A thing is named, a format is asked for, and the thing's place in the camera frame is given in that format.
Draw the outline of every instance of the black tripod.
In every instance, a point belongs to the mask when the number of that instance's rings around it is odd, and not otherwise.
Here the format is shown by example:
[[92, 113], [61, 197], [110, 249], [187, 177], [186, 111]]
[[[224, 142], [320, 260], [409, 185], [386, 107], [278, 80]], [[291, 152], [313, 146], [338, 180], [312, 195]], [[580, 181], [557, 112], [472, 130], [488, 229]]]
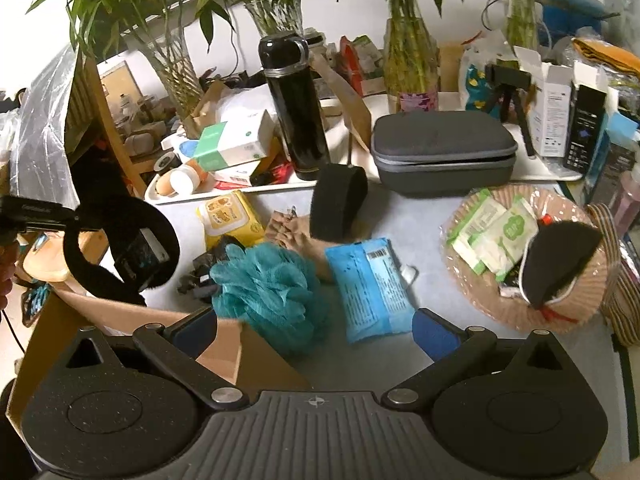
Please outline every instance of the black tripod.
[[484, 108], [482, 108], [482, 111], [487, 114], [491, 113], [491, 110], [494, 109], [500, 97], [502, 97], [500, 121], [505, 123], [509, 115], [511, 101], [513, 101], [513, 106], [516, 108], [518, 124], [522, 131], [524, 146], [527, 149], [527, 155], [529, 155], [529, 158], [535, 158], [536, 152], [533, 149], [533, 143], [531, 141], [529, 123], [527, 123], [527, 117], [522, 107], [522, 100], [520, 99], [520, 92], [518, 91], [519, 89], [529, 90], [531, 86], [531, 74], [517, 68], [494, 64], [487, 65], [485, 70], [487, 81], [494, 88], [494, 92], [484, 105]]

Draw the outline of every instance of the barcode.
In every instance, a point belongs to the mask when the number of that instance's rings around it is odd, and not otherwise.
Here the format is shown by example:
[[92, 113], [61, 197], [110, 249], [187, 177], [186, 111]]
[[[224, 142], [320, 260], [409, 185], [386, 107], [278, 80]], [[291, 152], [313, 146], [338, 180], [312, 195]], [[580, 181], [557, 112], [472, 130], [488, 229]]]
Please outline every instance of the barcode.
[[367, 253], [367, 258], [370, 260], [373, 260], [374, 258], [381, 258], [382, 256], [386, 256], [386, 249], [378, 249], [377, 251]]

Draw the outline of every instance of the black sleep mask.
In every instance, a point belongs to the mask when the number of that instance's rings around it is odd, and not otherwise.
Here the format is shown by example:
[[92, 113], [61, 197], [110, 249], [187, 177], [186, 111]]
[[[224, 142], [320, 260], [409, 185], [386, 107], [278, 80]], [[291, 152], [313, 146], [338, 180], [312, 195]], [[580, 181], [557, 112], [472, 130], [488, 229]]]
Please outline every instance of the black sleep mask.
[[527, 248], [520, 285], [529, 304], [540, 309], [578, 276], [598, 248], [602, 234], [581, 222], [540, 226]]
[[[92, 218], [96, 225], [102, 227], [116, 262], [122, 262], [130, 256], [132, 247], [137, 247], [142, 233], [152, 233], [151, 238], [164, 249], [166, 258], [154, 266], [146, 286], [153, 288], [163, 285], [174, 274], [180, 257], [178, 238], [171, 222], [151, 204], [131, 196], [118, 195], [100, 199], [99, 203], [84, 202], [76, 212], [80, 218]], [[121, 280], [84, 258], [78, 243], [79, 232], [76, 226], [68, 227], [63, 242], [66, 265], [78, 283], [97, 298], [144, 305], [139, 286], [127, 276]]]

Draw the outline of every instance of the bowl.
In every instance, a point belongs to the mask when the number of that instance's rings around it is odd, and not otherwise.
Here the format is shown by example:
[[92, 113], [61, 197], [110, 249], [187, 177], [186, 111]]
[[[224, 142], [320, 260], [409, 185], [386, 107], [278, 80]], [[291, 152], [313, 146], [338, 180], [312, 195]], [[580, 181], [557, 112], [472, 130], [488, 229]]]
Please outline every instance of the bowl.
[[[516, 195], [529, 202], [538, 218], [545, 214], [555, 221], [571, 220], [593, 226], [587, 213], [569, 199], [558, 195], [551, 189], [535, 186], [508, 185], [491, 189], [491, 194], [505, 208], [509, 208]], [[478, 202], [479, 194], [470, 195], [453, 214], [446, 232], [451, 232]], [[458, 256], [453, 248], [446, 244], [446, 265], [456, 280], [462, 293], [469, 298], [474, 307], [489, 317], [520, 332], [530, 332], [537, 328], [556, 333], [568, 332], [585, 324], [600, 307], [607, 283], [607, 257], [604, 243], [601, 242], [595, 253], [578, 277], [571, 294], [559, 303], [550, 306], [562, 316], [576, 320], [546, 320], [540, 311], [531, 308], [519, 298], [502, 298], [498, 290], [495, 275], [486, 270], [478, 276]]]

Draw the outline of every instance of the glass vase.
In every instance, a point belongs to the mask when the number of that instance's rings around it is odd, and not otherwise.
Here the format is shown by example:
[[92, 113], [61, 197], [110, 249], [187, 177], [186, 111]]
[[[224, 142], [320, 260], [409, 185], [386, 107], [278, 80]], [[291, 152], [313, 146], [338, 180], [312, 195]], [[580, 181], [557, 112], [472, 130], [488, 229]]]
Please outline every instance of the glass vase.
[[200, 132], [191, 112], [200, 102], [203, 93], [187, 51], [184, 30], [180, 27], [171, 31], [168, 37], [140, 44], [140, 51], [151, 63], [169, 94], [187, 137], [199, 139]]
[[438, 53], [416, 0], [387, 0], [385, 86], [389, 113], [438, 109]]
[[511, 46], [538, 49], [536, 0], [508, 0], [505, 37]]
[[270, 34], [291, 30], [302, 37], [301, 0], [254, 0], [244, 4], [264, 38]]

